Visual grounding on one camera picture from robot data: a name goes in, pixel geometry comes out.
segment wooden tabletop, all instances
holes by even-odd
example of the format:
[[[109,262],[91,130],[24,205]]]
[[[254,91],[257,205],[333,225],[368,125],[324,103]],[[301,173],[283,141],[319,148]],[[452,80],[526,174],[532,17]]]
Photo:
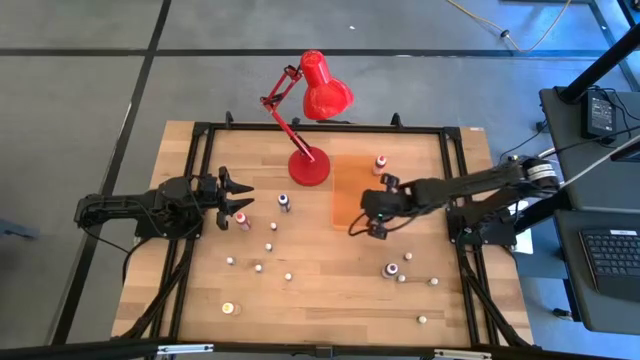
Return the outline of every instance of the wooden tabletop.
[[[193,122],[167,122],[151,187],[182,176]],[[403,181],[443,178],[437,136],[421,134],[301,133],[330,158],[384,154],[385,170]],[[491,166],[484,131],[463,128],[470,172]],[[234,181],[255,190],[243,196],[255,202],[243,211],[252,229],[230,222],[228,231],[207,213],[196,242],[179,340],[288,344],[468,346],[469,336],[454,247],[448,241],[444,212],[423,216],[386,241],[366,235],[349,237],[332,226],[332,179],[302,187],[290,179],[289,155],[295,148],[277,131],[216,131],[210,171],[229,169]],[[196,164],[200,163],[201,154]],[[280,212],[277,196],[286,193],[292,210]],[[278,230],[269,228],[271,222]],[[273,251],[265,251],[265,244]],[[132,256],[113,327],[128,330],[158,290],[168,242],[152,239]],[[411,252],[413,259],[404,261]],[[505,318],[528,341],[531,332],[512,257],[500,247],[484,247],[491,295]],[[236,258],[230,266],[226,258]],[[407,282],[381,276],[397,263]],[[254,266],[261,264],[262,273]],[[284,276],[291,273],[293,279]],[[439,285],[428,286],[430,278]],[[169,299],[161,333],[168,332],[173,308]],[[221,306],[241,306],[238,315]],[[476,301],[481,337],[486,339],[482,307]],[[426,324],[416,318],[427,317]]]

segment orange plastic board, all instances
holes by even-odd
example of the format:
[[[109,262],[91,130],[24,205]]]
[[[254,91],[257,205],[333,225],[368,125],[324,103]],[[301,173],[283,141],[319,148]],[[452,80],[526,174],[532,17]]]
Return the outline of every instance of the orange plastic board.
[[[333,158],[333,204],[331,223],[336,230],[345,230],[360,214],[360,199],[367,189],[384,190],[380,176],[373,175],[375,156],[337,155]],[[363,217],[354,226],[362,229]]]

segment gray floor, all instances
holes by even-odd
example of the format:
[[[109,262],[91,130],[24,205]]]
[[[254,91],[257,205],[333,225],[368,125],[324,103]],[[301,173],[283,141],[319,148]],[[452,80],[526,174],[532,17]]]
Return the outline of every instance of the gray floor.
[[[461,3],[509,27],[523,47],[544,32],[560,8],[498,0]],[[614,34],[621,36],[628,27],[615,0],[599,3]],[[0,47],[144,48],[160,4],[159,0],[3,0]],[[160,47],[506,48],[495,34],[444,0],[174,1]],[[584,5],[572,5],[540,47],[606,48]],[[282,67],[296,60],[156,58],[116,192],[138,193],[148,186],[166,120],[222,121],[230,110],[237,121],[272,121],[258,98],[273,86]],[[636,69],[640,61],[633,60]],[[534,134],[534,123],[542,120],[538,90],[569,83],[591,62],[329,58],[333,74],[349,84],[356,96],[355,105],[342,119],[386,124],[397,111],[408,125],[485,127],[494,160]],[[140,58],[0,58],[0,165],[4,170],[0,218],[42,232],[35,241],[15,237],[0,241],[0,348],[46,341],[80,244],[81,233],[71,221],[75,203],[100,185],[140,65]],[[601,84],[629,89],[617,68]],[[301,115],[302,91],[296,88],[282,105],[285,117]],[[521,152],[535,153],[550,144],[549,137],[541,135]],[[131,223],[110,224],[103,236],[128,247],[131,230]],[[71,341],[108,338],[120,295],[121,261],[120,253],[99,246]],[[539,345],[620,357],[638,353],[632,343],[637,337],[589,333],[579,324],[569,326],[549,317],[549,308],[566,305],[558,284],[561,289],[558,281],[523,280]]]

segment lamp arm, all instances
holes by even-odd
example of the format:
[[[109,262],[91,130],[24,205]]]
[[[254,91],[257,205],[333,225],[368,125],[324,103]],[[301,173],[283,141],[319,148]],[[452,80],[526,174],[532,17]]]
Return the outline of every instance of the lamp arm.
[[[284,92],[277,93],[278,89],[280,88],[280,86],[282,86],[282,83],[287,77],[291,79],[291,82],[289,83],[289,85],[287,85],[287,88],[284,90]],[[289,94],[291,89],[293,89],[295,84],[300,79],[302,79],[302,72],[300,72],[300,68],[296,69],[291,65],[287,66],[286,68],[284,68],[284,74],[282,74],[282,76],[276,83],[276,86],[273,87],[271,93],[269,93],[269,96],[266,98],[260,98],[260,101],[262,102],[262,105],[267,109],[267,111],[269,111],[271,116],[273,116],[276,122],[278,122],[280,128],[282,128],[282,130],[284,130],[284,132],[289,135],[289,139],[291,139],[293,144],[306,156],[308,156],[311,162],[314,162],[316,159],[313,157],[313,155],[311,155],[311,152],[309,151],[309,145],[304,140],[302,140],[302,138],[298,134],[291,130],[289,125],[287,125],[287,123],[280,116],[280,114],[278,114],[277,111],[278,105],[280,105],[282,100],[284,100],[287,94]]]

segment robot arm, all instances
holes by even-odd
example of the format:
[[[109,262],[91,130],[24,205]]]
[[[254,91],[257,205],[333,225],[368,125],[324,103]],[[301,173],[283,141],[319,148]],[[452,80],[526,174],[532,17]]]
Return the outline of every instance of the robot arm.
[[[202,223],[204,211],[217,208],[216,223],[226,230],[226,216],[253,202],[253,199],[229,200],[227,193],[240,194],[253,188],[234,183],[224,166],[218,172],[218,178],[210,174],[193,177],[198,180],[196,190],[192,190],[192,179],[175,177],[140,195],[89,195],[78,202],[74,221],[78,227],[88,228],[111,219],[135,219],[136,236],[178,239]]]
[[[385,224],[395,217],[426,215],[461,197],[498,190],[487,199],[467,202],[455,208],[463,228],[473,230],[484,222],[502,216],[507,207],[526,197],[545,198],[558,190],[558,179],[548,161],[537,158],[514,159],[488,170],[467,176],[442,180],[417,179],[407,183],[384,174],[381,183],[385,191],[366,190],[360,207],[367,216],[367,233],[386,239],[389,231]]]

